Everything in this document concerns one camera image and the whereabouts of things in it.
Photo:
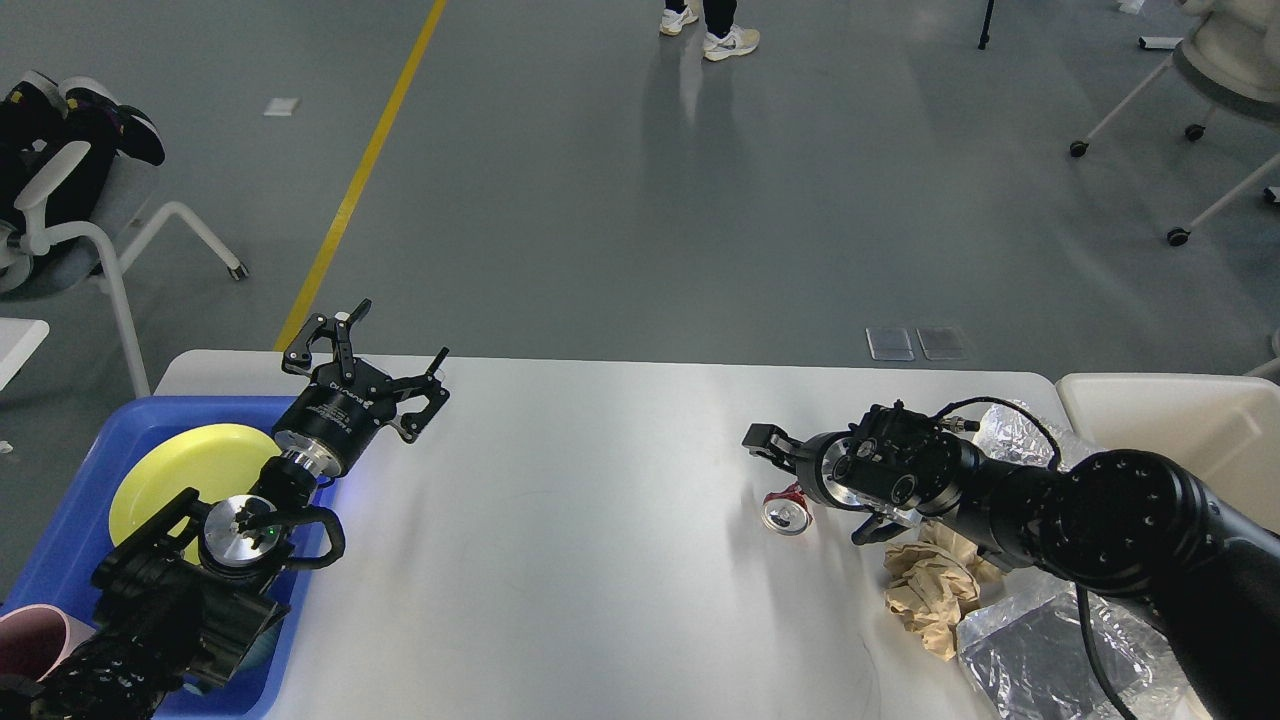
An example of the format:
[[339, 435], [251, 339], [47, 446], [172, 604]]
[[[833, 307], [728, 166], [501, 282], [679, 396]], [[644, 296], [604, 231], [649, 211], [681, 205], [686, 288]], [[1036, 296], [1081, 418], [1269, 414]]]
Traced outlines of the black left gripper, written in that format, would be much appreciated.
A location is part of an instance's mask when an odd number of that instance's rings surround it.
[[[271, 428], [271, 437], [283, 452], [308, 456], [315, 477], [344, 477], [384, 424], [407, 445], [416, 442], [451, 397], [438, 377], [451, 354], [448, 346], [419, 375], [390, 378], [372, 365], [356, 365], [349, 329], [371, 306], [372, 300], [364, 299], [344, 318], [314, 314], [282, 351], [282, 370], [310, 379]], [[320, 340], [330, 343], [335, 365], [312, 370], [311, 347]], [[425, 406], [402, 413], [401, 405], [415, 398], [424, 398]]]

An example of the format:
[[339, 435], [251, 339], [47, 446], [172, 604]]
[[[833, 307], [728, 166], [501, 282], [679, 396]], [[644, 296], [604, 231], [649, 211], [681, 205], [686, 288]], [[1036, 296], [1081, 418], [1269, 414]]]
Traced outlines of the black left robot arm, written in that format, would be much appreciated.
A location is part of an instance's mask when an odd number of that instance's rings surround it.
[[413, 443], [449, 400], [442, 348], [394, 378], [356, 356], [369, 313], [308, 319], [282, 355], [306, 386], [271, 427], [276, 452], [253, 484], [216, 502], [179, 488], [95, 568], [99, 629], [42, 679], [3, 674], [5, 719], [150, 719], [187, 682], [224, 687], [289, 607], [271, 588], [288, 571], [329, 568], [346, 533], [315, 495], [347, 475], [376, 433]]

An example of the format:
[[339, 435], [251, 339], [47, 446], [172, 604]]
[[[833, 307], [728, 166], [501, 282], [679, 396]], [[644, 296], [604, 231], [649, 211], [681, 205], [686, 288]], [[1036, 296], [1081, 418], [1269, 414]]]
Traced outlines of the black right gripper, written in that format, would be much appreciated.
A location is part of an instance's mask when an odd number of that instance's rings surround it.
[[796, 473], [800, 489], [808, 500], [820, 506], [852, 511], [856, 495], [836, 483], [836, 462], [849, 452], [851, 430], [827, 432], [805, 441], [796, 441], [782, 428], [754, 423], [742, 438], [742, 447], [773, 468]]

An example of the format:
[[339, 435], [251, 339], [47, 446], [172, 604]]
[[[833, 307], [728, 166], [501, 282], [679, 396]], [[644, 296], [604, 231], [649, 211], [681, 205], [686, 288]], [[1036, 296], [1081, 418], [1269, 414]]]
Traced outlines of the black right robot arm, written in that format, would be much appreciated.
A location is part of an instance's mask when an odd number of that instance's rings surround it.
[[886, 542], [918, 512], [1004, 570], [1038, 568], [1115, 600], [1165, 635], [1219, 719], [1277, 716], [1279, 542], [1187, 469], [1120, 448], [1061, 468], [988, 457], [978, 423], [876, 405], [846, 430], [797, 441], [772, 424], [742, 446], [819, 505], [865, 512], [858, 544]]

